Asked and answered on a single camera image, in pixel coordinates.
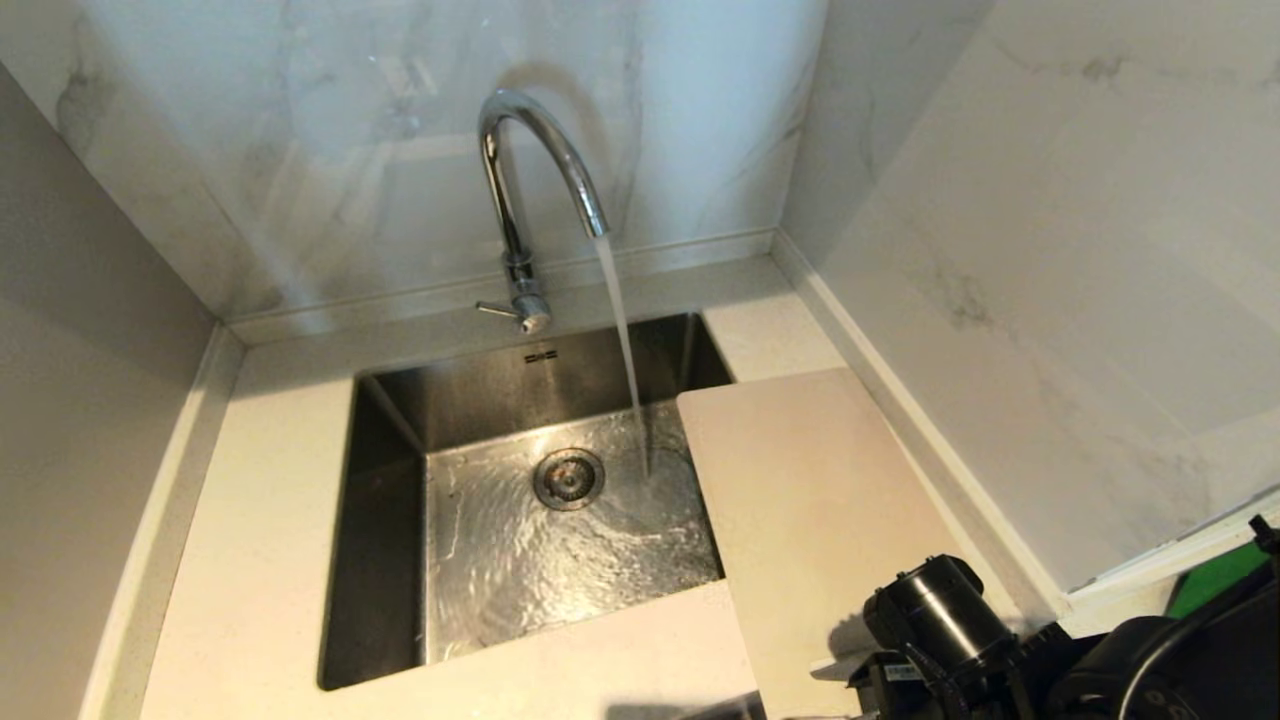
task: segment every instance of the faucet lever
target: faucet lever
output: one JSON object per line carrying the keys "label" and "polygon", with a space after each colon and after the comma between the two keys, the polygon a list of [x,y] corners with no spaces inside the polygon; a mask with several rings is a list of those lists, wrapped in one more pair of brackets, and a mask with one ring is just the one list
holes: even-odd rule
{"label": "faucet lever", "polygon": [[502,315],[503,318],[511,318],[513,320],[520,319],[520,313],[507,305],[498,305],[497,302],[485,302],[484,300],[476,301],[476,310],[481,313],[489,313],[492,315]]}

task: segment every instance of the green object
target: green object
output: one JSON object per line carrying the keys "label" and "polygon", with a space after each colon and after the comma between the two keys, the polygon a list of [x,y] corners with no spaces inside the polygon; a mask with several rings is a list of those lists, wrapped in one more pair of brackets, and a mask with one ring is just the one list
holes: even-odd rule
{"label": "green object", "polygon": [[1174,591],[1174,598],[1169,602],[1169,611],[1165,615],[1178,620],[1190,615],[1197,607],[1213,600],[1217,593],[1270,559],[1271,556],[1262,552],[1256,543],[1249,542],[1197,565],[1183,575],[1183,582]]}

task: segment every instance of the faucet handle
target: faucet handle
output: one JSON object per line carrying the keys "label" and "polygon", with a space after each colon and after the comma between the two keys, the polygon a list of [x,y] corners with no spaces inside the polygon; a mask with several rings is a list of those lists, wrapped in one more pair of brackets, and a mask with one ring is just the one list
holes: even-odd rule
{"label": "faucet handle", "polygon": [[498,305],[497,302],[485,302],[484,300],[477,300],[476,310],[481,313],[489,313],[490,315],[502,315],[503,318],[511,318],[512,320],[520,319],[520,313],[516,313],[512,307],[507,305]]}
{"label": "faucet handle", "polygon": [[539,295],[518,295],[512,299],[512,305],[513,307],[508,307],[507,305],[479,300],[476,301],[476,310],[511,318],[516,320],[520,332],[525,334],[541,332],[547,325],[552,324],[552,310]]}

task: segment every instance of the gray wall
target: gray wall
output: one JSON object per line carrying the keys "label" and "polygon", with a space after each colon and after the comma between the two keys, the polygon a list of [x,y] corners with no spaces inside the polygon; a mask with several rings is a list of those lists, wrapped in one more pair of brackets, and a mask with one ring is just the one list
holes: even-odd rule
{"label": "gray wall", "polygon": [[1280,482],[1275,27],[831,4],[782,227],[1062,588]]}
{"label": "gray wall", "polygon": [[74,717],[210,314],[0,68],[0,697]]}

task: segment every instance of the stainless steel sink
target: stainless steel sink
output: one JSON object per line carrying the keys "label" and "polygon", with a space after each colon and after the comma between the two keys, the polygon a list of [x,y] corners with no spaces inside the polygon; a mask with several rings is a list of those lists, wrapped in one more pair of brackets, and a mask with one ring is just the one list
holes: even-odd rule
{"label": "stainless steel sink", "polygon": [[644,432],[614,328],[358,379],[321,688],[723,577],[673,398],[732,379],[696,314],[628,332]]}

